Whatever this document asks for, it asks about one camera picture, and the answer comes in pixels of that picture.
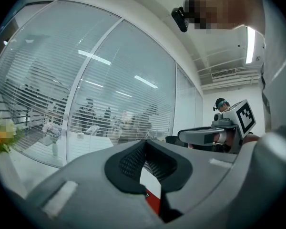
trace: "ceiling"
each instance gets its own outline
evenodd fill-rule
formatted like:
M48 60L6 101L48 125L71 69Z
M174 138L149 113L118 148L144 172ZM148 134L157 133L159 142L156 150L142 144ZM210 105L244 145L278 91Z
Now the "ceiling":
M212 87L214 81L211 73L226 69L238 68L236 70L237 78L247 79L248 77L258 76L264 60L264 39L259 33L255 34L253 61L251 64L245 65L247 53L246 27L240 27L235 30L194 30L194 26L190 25L188 32L183 33L171 17L171 11L175 7L182 6L184 0L135 1L145 6L162 20L183 43L198 69L203 88L204 86L208 87L208 89ZM226 79L221 78L216 81L220 81L224 85Z

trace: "flower bouquet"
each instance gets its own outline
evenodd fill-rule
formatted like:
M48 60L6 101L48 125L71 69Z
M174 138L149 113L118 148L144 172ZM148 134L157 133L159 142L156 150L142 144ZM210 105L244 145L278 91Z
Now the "flower bouquet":
M14 123L11 119L0 119L0 153L9 153L10 148L14 146L23 137L22 130L14 130Z
M57 148L57 140L61 138L61 126L52 122L47 122L43 128L42 131L45 132L48 136L50 136L52 140L52 152L54 156L57 156L58 154L58 148Z

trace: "fluorescent tube light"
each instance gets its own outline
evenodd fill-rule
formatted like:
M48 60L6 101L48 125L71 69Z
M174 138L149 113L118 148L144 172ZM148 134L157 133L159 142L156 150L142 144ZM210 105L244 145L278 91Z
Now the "fluorescent tube light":
M89 81L85 81L85 82L88 82L88 83L90 83L90 84L93 84L93 85L96 85L96 86L99 86L99 87L103 87L103 86L98 85L98 84L95 84L95 83L93 83L93 82L89 82Z
M148 82L147 80L141 78L140 76L135 76L135 79L141 81L141 82L144 82L145 84L151 86L152 88L158 88L157 86L155 86L154 84L151 84L150 82Z
M255 30L253 30L250 27L247 27L247 34L248 34L248 47L247 47L246 63L251 63L253 59L254 45L255 45Z
M78 53L81 54L81 55L85 55L85 56L87 56L87 57L89 57L89 58L93 58L93 59L95 59L95 60L97 60L97 61L100 61L100 62L102 62L102 63L105 63L105 64L107 64L107 65L111 65L111 62L109 62L108 60L105 60L105 59L103 59L103 58L100 58L100 57L98 57L98 56L95 56L95 55L93 55L92 53L88 53L88 52L85 52L85 51L82 51L82 50L78 50Z
M130 95L127 95L127 94L124 94L124 93L121 93L121 92L118 92L118 91L116 91L116 92L119 93L119 94L123 94L125 96L128 96L128 97L131 97Z

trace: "white table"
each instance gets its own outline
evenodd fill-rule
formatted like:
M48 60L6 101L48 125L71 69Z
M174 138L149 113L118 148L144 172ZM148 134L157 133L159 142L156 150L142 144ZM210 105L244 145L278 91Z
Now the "white table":
M69 132L67 134L67 145L69 162L84 154L113 146L108 137L84 135L84 138L81 139L77 138L77 133L75 132ZM23 153L42 163L62 167L62 157L64 157L63 152L65 152L65 146L63 145L61 139L57 141L57 146L57 157L53 155L52 144L46 146L40 142L33 144Z

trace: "air vent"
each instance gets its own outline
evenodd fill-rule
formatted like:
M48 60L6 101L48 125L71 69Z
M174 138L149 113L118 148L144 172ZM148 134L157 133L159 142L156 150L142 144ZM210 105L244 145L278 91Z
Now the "air vent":
M212 75L212 79L218 79L218 78L223 78L223 77L227 77L227 76L232 76L232 75L236 75L236 69L219 71L216 73L212 73L211 75Z

